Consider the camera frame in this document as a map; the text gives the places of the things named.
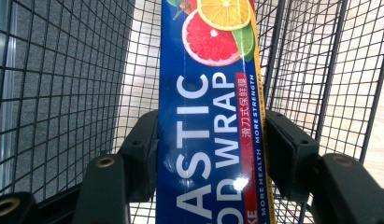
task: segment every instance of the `lime slice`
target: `lime slice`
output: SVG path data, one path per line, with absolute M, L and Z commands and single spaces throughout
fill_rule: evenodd
M 246 27 L 233 30 L 233 37 L 238 47 L 240 57 L 249 62 L 253 58 L 255 52 L 255 35 L 253 33 L 252 25 L 249 23 Z

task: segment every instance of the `black plastic part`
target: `black plastic part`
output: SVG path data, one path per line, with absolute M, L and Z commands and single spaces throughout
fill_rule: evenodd
M 72 223 L 131 223 L 126 183 L 121 156 L 93 159 L 87 166 Z
M 37 223 L 34 196 L 28 192 L 11 193 L 0 197 L 0 224 Z
M 281 197 L 306 202 L 320 145 L 285 116 L 266 111 L 269 174 Z
M 78 201 L 81 184 L 66 189 L 39 203 L 37 210 L 41 224 L 70 223 Z
M 358 161 L 326 154 L 318 168 L 312 204 L 317 223 L 384 224 L 384 189 Z
M 130 203 L 148 202 L 156 188 L 158 111 L 143 115 L 128 134 L 118 154 L 130 174 Z

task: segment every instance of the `fruit illustration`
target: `fruit illustration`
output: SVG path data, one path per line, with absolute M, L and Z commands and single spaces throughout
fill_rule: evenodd
M 197 0 L 197 9 L 206 24 L 224 31 L 247 26 L 253 15 L 249 0 Z
M 167 2 L 173 7 L 179 7 L 183 0 L 167 0 Z
M 189 55 L 205 65 L 224 66 L 240 59 L 232 32 L 207 25 L 197 10 L 183 23 L 182 41 Z
M 232 33 L 235 38 L 235 43 L 237 44 L 240 57 L 244 61 L 249 62 L 253 58 L 256 47 L 255 35 L 251 23 L 241 29 L 233 30 Z
M 179 6 L 189 15 L 197 9 L 197 0 L 184 0 Z

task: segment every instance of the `wire mesh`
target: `wire mesh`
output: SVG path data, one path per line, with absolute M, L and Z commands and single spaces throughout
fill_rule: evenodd
M 263 56 L 267 107 L 318 140 L 320 154 L 363 162 L 384 78 L 384 1 L 282 4 L 274 61 Z M 308 207 L 277 199 L 277 221 L 310 223 Z
M 158 107 L 159 0 L 0 1 L 0 195 L 82 181 Z M 267 108 L 363 161 L 384 77 L 384 1 L 255 1 Z M 314 223 L 280 199 L 278 223 Z M 155 223 L 155 199 L 131 204 Z

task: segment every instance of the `shopping cart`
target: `shopping cart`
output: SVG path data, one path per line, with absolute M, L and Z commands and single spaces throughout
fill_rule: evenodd
M 384 1 L 256 1 L 269 110 L 364 162 L 384 80 Z M 161 1 L 0 1 L 0 196 L 44 202 L 158 107 Z M 314 223 L 281 199 L 278 223 Z M 155 222 L 155 199 L 130 205 Z

